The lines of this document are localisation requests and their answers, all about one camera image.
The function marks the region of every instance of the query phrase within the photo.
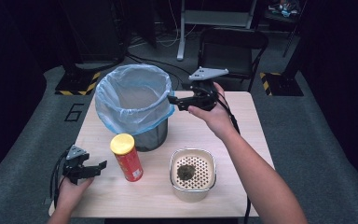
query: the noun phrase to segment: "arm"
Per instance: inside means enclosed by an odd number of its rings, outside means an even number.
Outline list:
[[[223,89],[216,83],[214,85],[224,95]],[[188,112],[203,119],[225,144],[241,183],[263,222],[307,223],[293,192],[278,173],[238,134],[220,104],[209,112],[190,106]]]
[[[72,212],[93,180],[94,178],[89,178],[80,185],[75,185],[68,178],[64,178],[60,186],[60,197],[57,201],[56,210],[48,220],[48,224],[69,223]]]

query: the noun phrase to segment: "table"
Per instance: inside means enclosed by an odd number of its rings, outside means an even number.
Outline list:
[[[205,11],[205,10],[186,10],[185,0],[182,0],[181,20],[180,20],[180,41],[176,56],[177,61],[182,61],[185,54],[185,24],[202,25],[222,25],[240,26],[246,29],[251,28],[252,19],[257,0],[252,0],[249,12],[225,12],[225,11]]]
[[[192,91],[176,91],[179,98]],[[249,92],[228,91],[226,98],[239,123],[241,135],[273,167],[269,148]],[[144,175],[137,182],[124,178],[109,148],[114,133],[98,118],[92,99],[80,129],[76,146],[88,151],[84,164],[96,165],[107,160],[107,167],[93,184],[73,213],[73,217],[243,217],[246,192],[223,143],[215,137],[203,120],[186,111],[175,112],[168,119],[168,135],[164,144],[149,152],[139,152]],[[215,186],[205,199],[184,203],[173,194],[169,176],[171,156],[180,148],[195,147],[214,156],[217,177]],[[251,217],[258,216],[252,207]]]

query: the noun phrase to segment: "mesh trash can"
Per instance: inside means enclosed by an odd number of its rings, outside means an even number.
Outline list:
[[[174,112],[167,99],[173,94],[167,73],[153,65],[123,65],[101,80],[95,94],[97,114],[111,132],[131,134],[138,151],[164,143]]]

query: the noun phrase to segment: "red canister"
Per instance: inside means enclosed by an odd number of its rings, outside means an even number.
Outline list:
[[[110,149],[115,154],[118,164],[128,181],[134,182],[142,177],[144,170],[135,148],[135,140],[130,134],[121,133],[116,135],[110,142]]]

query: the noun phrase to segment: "metal strainer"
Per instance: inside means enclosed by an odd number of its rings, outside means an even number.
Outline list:
[[[173,192],[182,201],[194,203],[206,197],[216,181],[214,158],[206,150],[179,149],[170,164]]]

